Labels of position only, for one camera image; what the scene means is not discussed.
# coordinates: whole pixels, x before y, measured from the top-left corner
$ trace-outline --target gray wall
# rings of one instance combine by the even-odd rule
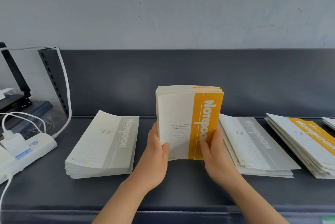
[[[0,0],[0,41],[63,49],[335,48],[335,0]],[[32,95],[58,99],[36,51]],[[0,88],[13,85],[0,57]]]

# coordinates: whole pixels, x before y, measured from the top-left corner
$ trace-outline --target power strip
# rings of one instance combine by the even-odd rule
[[[29,144],[30,148],[1,167],[0,184],[8,179],[6,174],[17,174],[57,146],[56,141],[46,133],[39,133],[26,140],[26,142]]]

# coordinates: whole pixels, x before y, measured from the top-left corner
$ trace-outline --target notebook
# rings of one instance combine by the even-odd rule
[[[99,111],[65,161],[72,179],[130,174],[139,125],[138,116]]]
[[[168,160],[203,160],[199,140],[209,144],[218,125],[224,93],[215,86],[159,86],[157,130],[170,143]]]
[[[335,129],[335,119],[330,119],[330,118],[327,118],[327,117],[321,117],[321,118],[326,125],[328,125],[332,129]]]
[[[315,122],[266,115],[268,124],[316,178],[335,179],[335,138]]]
[[[253,117],[220,114],[223,140],[241,174],[293,178],[299,165]]]

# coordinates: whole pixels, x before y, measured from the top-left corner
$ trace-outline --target person's right hand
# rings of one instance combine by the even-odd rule
[[[200,140],[201,152],[208,175],[219,185],[225,187],[241,177],[224,145],[222,128],[217,127],[212,145],[209,148],[205,140]]]

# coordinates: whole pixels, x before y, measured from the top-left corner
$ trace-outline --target cable connector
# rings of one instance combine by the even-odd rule
[[[2,135],[4,139],[1,140],[0,143],[13,157],[18,156],[30,148],[20,133],[13,134],[11,130],[6,130]]]

